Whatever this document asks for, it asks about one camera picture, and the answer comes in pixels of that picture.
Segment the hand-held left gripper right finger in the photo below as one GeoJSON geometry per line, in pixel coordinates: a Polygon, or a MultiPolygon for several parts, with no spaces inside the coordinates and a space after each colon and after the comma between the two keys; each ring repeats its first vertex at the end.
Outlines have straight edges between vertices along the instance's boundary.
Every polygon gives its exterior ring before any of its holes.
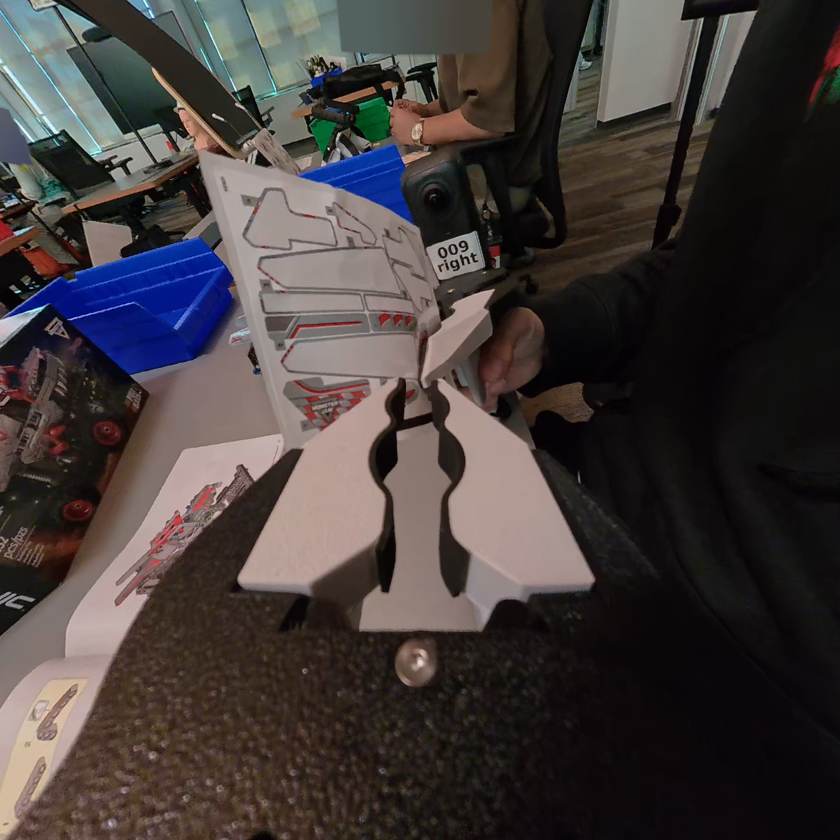
{"type": "Polygon", "coordinates": [[[534,451],[446,381],[431,384],[429,398],[449,479],[440,573],[451,595],[470,602],[478,630],[502,602],[588,592],[594,574],[534,451]]]}

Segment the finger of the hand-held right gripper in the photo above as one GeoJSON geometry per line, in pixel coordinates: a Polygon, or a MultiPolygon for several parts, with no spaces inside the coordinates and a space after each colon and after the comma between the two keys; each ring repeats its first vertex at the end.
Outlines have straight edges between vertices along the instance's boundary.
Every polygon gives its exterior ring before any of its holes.
{"type": "Polygon", "coordinates": [[[461,371],[470,389],[484,389],[478,373],[481,347],[489,340],[491,329],[470,331],[439,329],[427,337],[419,382],[424,389],[452,371],[461,371]]]}
{"type": "Polygon", "coordinates": [[[489,305],[493,297],[493,290],[483,290],[457,301],[434,334],[435,344],[483,344],[492,333],[489,305]]]}

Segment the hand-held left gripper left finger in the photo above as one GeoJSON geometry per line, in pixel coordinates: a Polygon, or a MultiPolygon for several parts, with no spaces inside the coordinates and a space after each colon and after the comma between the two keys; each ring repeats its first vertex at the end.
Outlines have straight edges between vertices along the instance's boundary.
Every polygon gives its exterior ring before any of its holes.
{"type": "Polygon", "coordinates": [[[396,562],[393,500],[403,380],[392,379],[278,464],[285,478],[238,573],[246,592],[304,595],[359,622],[364,598],[388,592],[396,562]]]}

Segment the sticker sheet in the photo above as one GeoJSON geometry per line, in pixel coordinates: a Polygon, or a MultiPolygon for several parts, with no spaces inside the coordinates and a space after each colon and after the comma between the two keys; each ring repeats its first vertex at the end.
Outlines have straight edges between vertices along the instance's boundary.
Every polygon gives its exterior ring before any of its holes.
{"type": "Polygon", "coordinates": [[[201,173],[286,448],[298,448],[392,379],[406,420],[440,326],[420,232],[330,185],[201,151],[201,173]]]}

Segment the person's right forearm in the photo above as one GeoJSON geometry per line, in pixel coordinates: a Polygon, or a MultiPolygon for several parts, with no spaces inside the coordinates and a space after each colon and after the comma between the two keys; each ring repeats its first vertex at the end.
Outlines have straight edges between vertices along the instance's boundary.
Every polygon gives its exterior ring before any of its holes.
{"type": "Polygon", "coordinates": [[[576,382],[633,382],[678,242],[672,238],[611,271],[583,276],[531,299],[526,308],[544,329],[542,364],[518,390],[535,397],[576,382]]]}

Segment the wooden office desk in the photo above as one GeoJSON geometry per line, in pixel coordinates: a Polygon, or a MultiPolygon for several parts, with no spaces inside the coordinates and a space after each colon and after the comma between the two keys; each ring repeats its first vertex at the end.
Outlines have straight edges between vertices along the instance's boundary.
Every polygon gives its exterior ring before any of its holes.
{"type": "Polygon", "coordinates": [[[192,172],[198,165],[198,154],[192,152],[177,158],[171,165],[154,168],[150,173],[136,172],[113,183],[103,185],[90,194],[62,208],[64,215],[86,212],[93,207],[121,202],[137,195],[162,188],[163,185],[192,172]]]}

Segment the person's right hand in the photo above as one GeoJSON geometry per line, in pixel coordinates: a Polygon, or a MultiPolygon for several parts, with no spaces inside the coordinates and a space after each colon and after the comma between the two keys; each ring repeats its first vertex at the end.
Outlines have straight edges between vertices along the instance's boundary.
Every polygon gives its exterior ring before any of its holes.
{"type": "Polygon", "coordinates": [[[478,376],[484,387],[483,409],[497,408],[499,397],[520,391],[542,368],[544,327],[526,308],[507,311],[480,349],[478,376]]]}

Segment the long blue storage bin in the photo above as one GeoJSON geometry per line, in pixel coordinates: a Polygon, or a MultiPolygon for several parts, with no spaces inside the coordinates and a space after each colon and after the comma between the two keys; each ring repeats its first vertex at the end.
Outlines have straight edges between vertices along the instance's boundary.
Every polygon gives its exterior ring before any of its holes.
{"type": "Polygon", "coordinates": [[[412,223],[413,217],[402,189],[405,168],[400,147],[387,144],[349,159],[303,172],[301,177],[382,205],[412,223]]]}

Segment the black office chair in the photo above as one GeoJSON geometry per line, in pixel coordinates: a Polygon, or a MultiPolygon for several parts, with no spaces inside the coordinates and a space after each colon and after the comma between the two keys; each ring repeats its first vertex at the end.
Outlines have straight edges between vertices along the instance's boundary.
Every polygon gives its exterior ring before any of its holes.
{"type": "Polygon", "coordinates": [[[28,143],[28,150],[31,158],[75,198],[115,183],[112,175],[115,169],[122,169],[129,175],[129,163],[133,160],[131,156],[120,159],[112,155],[97,161],[66,130],[28,143]]]}
{"type": "MultiPolygon", "coordinates": [[[[525,206],[530,196],[539,201],[540,237],[533,235],[528,241],[536,249],[557,248],[566,236],[559,171],[560,124],[592,6],[593,2],[544,2],[545,27],[553,59],[549,96],[539,129],[541,176],[527,196],[511,192],[512,205],[517,210],[525,206]]],[[[509,135],[499,140],[456,143],[455,153],[498,154],[506,178],[502,151],[516,141],[514,135],[509,135]]]]}

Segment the instruction booklet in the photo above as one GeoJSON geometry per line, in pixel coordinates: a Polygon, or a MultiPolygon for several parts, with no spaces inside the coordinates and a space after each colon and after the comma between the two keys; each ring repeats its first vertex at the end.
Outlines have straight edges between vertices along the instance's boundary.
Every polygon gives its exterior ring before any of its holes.
{"type": "Polygon", "coordinates": [[[123,638],[186,548],[279,459],[280,434],[182,451],[137,532],[70,616],[62,656],[26,675],[1,711],[1,837],[70,750],[123,638]]]}

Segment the black tripod stand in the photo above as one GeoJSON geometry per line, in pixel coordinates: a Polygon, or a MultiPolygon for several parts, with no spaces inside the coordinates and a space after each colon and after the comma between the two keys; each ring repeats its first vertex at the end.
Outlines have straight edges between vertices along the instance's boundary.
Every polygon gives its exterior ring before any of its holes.
{"type": "Polygon", "coordinates": [[[692,23],[675,108],[679,128],[668,171],[665,194],[654,226],[652,249],[661,246],[679,221],[679,189],[686,167],[690,141],[697,123],[700,105],[707,95],[707,82],[718,59],[721,20],[730,14],[751,13],[758,1],[685,1],[681,18],[692,23]]]}

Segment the person's black hoodie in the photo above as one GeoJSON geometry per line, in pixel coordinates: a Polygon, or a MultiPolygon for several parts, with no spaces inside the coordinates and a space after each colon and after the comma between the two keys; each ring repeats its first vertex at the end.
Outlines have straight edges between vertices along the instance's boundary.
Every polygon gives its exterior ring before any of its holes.
{"type": "Polygon", "coordinates": [[[760,2],[633,387],[645,552],[755,685],[749,838],[838,838],[838,13],[760,2]]]}

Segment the blue storage bin with divider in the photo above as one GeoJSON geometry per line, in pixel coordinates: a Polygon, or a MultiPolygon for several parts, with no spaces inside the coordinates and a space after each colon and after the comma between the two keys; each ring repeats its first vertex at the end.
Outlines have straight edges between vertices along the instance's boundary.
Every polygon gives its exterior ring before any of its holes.
{"type": "Polygon", "coordinates": [[[57,278],[11,314],[50,305],[134,374],[195,359],[233,300],[232,283],[224,262],[190,238],[57,278]]]}

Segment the black toy set box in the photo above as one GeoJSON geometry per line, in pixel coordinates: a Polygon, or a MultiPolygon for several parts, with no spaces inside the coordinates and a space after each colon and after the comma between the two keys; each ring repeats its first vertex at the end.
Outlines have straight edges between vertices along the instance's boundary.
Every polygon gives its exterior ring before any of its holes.
{"type": "Polygon", "coordinates": [[[54,307],[2,319],[2,634],[65,580],[147,399],[54,307]]]}

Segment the black display screen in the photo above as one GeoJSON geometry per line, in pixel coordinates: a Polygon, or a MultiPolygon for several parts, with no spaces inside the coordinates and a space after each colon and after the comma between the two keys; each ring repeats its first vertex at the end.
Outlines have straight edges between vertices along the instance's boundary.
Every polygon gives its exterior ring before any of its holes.
{"type": "Polygon", "coordinates": [[[151,65],[114,37],[70,47],[73,61],[122,133],[155,125],[186,138],[175,100],[151,65]]]}

